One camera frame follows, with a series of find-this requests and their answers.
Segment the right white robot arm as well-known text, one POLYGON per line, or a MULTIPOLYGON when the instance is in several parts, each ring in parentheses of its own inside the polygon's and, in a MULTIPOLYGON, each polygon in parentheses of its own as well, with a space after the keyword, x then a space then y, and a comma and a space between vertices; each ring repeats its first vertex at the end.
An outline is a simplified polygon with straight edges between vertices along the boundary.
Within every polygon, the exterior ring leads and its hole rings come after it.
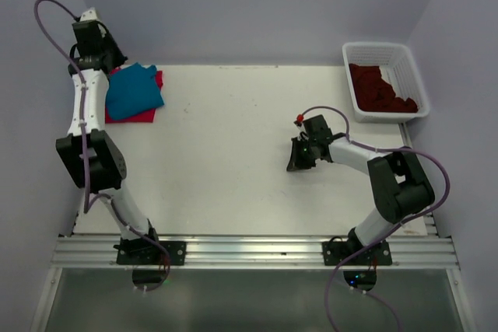
POLYGON ((404 218, 435 201, 435 193, 417 155, 407 148, 381 152, 356 145, 345 133, 334 134, 323 116, 294 121, 300 133, 291 139, 288 172, 312 169, 317 161, 348 166, 367 175, 373 211, 349 231, 345 255, 356 264, 374 255, 377 241, 404 218))

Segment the blue t shirt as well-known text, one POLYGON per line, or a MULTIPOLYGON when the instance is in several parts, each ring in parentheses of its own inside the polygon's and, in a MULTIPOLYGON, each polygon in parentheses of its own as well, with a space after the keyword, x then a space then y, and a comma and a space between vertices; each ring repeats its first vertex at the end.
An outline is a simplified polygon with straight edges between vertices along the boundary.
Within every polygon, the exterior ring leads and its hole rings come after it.
POLYGON ((121 120, 142 111, 164 106, 164 99, 155 82, 159 69, 139 63, 114 69, 109 77, 106 110, 114 120, 121 120))

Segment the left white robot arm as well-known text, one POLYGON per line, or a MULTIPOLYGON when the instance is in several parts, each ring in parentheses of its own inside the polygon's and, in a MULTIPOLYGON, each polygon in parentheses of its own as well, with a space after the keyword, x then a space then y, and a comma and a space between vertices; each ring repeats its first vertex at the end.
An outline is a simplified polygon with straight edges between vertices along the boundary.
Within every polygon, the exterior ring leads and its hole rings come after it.
POLYGON ((126 58, 98 19, 78 19, 72 28, 76 43, 66 56, 75 89, 73 115, 67 135, 55 143, 56 151, 83 191, 83 212, 88 213, 101 201, 124 244, 137 242, 136 257, 144 264, 153 264, 161 257, 162 246, 125 185, 125 158, 105 130, 108 76, 126 58))

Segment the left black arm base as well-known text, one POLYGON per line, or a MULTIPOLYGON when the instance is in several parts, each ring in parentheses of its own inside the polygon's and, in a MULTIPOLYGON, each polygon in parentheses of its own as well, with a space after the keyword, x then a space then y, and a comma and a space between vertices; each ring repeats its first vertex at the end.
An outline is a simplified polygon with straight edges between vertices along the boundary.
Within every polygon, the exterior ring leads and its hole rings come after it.
POLYGON ((114 245, 116 263, 132 266, 132 283, 143 292, 159 288, 169 277, 172 266, 183 266, 187 244, 179 240, 161 240, 154 229, 138 239, 120 239, 114 245))

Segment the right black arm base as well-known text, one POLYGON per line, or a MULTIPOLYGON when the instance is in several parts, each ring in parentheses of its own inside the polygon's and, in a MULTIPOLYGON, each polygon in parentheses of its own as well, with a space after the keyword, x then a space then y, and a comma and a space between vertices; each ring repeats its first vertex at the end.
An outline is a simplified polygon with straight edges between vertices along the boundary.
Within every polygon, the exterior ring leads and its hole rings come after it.
POLYGON ((377 268, 391 266, 393 260, 391 249, 386 240, 367 246, 366 249, 357 238, 354 229, 349 231, 347 238, 333 236, 321 243, 321 252, 325 266, 359 267, 358 270, 340 270, 345 283, 354 289, 369 292, 377 283, 377 268))

